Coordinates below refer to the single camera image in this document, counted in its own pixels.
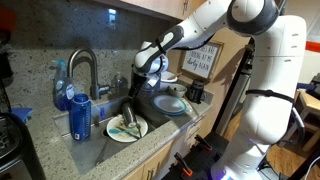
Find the stainless steel sink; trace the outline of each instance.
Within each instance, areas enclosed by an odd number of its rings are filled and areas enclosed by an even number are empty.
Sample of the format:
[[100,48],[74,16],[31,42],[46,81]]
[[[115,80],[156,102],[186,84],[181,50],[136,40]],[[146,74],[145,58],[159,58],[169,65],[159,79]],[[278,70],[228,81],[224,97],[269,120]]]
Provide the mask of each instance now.
[[[84,142],[75,141],[70,134],[69,116],[63,114],[55,116],[54,122],[57,125],[60,134],[70,151],[70,154],[75,161],[80,174],[85,174],[97,165],[97,162],[102,162],[117,152],[127,148],[132,143],[122,143],[111,139],[104,130],[112,117],[121,113],[121,104],[126,101],[127,98],[118,98],[116,100],[109,101],[108,103],[98,105],[98,107],[92,106],[91,117],[91,135],[90,138]],[[135,111],[137,115],[144,117],[148,124],[147,134],[160,127],[170,119],[162,114],[154,114],[155,111],[148,105],[148,102],[136,101]],[[106,119],[100,120],[99,109],[104,108],[106,111]]]

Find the white plate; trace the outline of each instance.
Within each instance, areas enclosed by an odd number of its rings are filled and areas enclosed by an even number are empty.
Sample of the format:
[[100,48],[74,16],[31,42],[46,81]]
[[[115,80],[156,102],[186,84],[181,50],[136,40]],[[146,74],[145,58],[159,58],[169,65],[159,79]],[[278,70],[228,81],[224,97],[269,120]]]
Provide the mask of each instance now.
[[[141,128],[141,135],[142,137],[145,136],[147,134],[147,131],[148,131],[148,124],[147,122],[140,116],[137,116],[136,115],[136,119],[137,119],[137,122],[140,124]],[[122,114],[112,118],[109,122],[108,122],[108,125],[106,127],[106,131],[108,133],[108,135],[116,140],[116,141],[119,141],[119,142],[134,142],[136,140],[138,140],[137,138],[135,137],[132,137],[130,136],[129,134],[127,133],[118,133],[118,134],[112,134],[112,133],[109,133],[109,129],[117,129],[117,127],[121,127],[123,129],[134,129],[134,130],[137,130],[137,133],[131,133],[132,135],[136,136],[136,137],[140,137],[139,136],[139,131],[138,131],[138,128],[137,127],[134,127],[134,128],[127,128],[126,125],[124,124],[124,119],[123,119],[123,116]]]
[[186,111],[186,105],[177,97],[160,95],[153,99],[152,105],[162,113],[180,115]]

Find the floor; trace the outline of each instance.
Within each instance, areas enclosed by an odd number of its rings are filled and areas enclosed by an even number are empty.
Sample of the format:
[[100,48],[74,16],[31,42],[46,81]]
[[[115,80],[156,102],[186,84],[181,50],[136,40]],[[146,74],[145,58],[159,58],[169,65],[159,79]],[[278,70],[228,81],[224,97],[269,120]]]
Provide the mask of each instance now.
[[[237,129],[239,125],[241,113],[238,113],[229,123],[228,129],[225,133],[225,138],[230,140],[234,131]],[[293,172],[304,162],[304,160],[308,157],[308,155],[312,152],[303,152],[301,150],[301,145],[285,145],[284,148],[280,148],[276,145],[272,146],[268,155],[267,160],[270,162],[272,167],[277,171],[281,172],[286,176],[291,176]],[[320,180],[320,168],[318,165],[313,166],[310,170],[310,173],[307,177],[308,180]]]

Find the chrome faucet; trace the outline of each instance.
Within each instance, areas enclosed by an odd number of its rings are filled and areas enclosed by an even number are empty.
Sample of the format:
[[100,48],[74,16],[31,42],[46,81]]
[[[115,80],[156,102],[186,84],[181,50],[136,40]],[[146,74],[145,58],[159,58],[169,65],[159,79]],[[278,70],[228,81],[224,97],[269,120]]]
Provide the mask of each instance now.
[[97,72],[97,59],[91,49],[80,48],[75,50],[68,61],[68,77],[73,77],[73,69],[83,61],[79,61],[77,56],[81,52],[87,52],[91,56],[90,71],[91,71],[91,87],[90,87],[90,95],[92,100],[100,99],[100,95],[106,94],[110,90],[110,86],[100,86],[98,83],[98,72]]

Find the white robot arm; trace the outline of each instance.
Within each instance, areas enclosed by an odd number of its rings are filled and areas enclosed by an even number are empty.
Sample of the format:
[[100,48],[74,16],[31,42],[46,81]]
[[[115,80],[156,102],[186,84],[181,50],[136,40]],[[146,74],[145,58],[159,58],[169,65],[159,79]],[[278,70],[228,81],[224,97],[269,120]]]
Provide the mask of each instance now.
[[261,179],[257,167],[270,145],[285,134],[302,65],[306,24],[297,16],[279,16],[273,0],[206,1],[190,17],[169,29],[134,59],[133,86],[160,70],[154,60],[176,47],[199,47],[228,27],[255,40],[252,78],[240,125],[223,156],[211,168],[212,179]]

